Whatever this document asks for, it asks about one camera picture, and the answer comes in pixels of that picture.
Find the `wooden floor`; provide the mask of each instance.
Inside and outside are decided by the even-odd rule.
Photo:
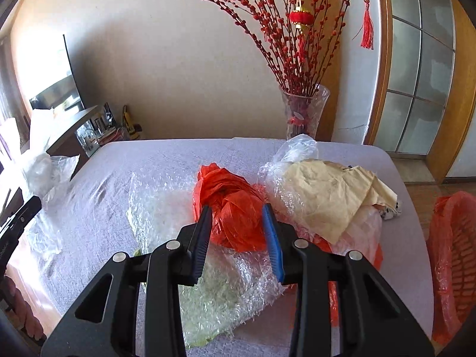
[[[406,189],[415,206],[420,224],[428,239],[431,217],[436,199],[441,196],[450,196],[460,190],[476,195],[476,183],[446,184],[446,185],[411,185],[406,184]]]

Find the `baseboard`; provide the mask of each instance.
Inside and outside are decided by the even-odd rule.
[[[461,184],[464,182],[476,182],[476,177],[446,177],[444,184]]]

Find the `red plastic bag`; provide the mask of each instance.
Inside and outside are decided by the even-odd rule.
[[[427,241],[435,295],[433,339],[445,346],[476,303],[476,197],[436,201]]]
[[[213,212],[212,243],[237,252],[266,249],[261,217],[264,198],[243,177],[215,163],[202,166],[193,189],[195,221],[204,205]]]

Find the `beige wall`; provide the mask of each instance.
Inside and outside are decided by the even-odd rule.
[[[128,104],[149,138],[285,136],[272,73],[211,3],[24,0],[11,32],[24,100],[54,83],[44,58],[62,34],[85,105]]]

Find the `gold trim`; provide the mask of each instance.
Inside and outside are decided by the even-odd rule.
[[[365,145],[373,145],[377,135],[382,111],[384,109],[386,90],[389,86],[390,66],[392,63],[393,47],[393,19],[391,0],[380,0],[382,16],[382,44],[380,47],[380,66],[377,79],[375,100],[370,114],[367,134],[364,138]]]
[[[456,160],[473,120],[476,104],[476,29],[458,0],[455,18],[455,67],[438,134],[427,156],[427,166],[441,184]]]

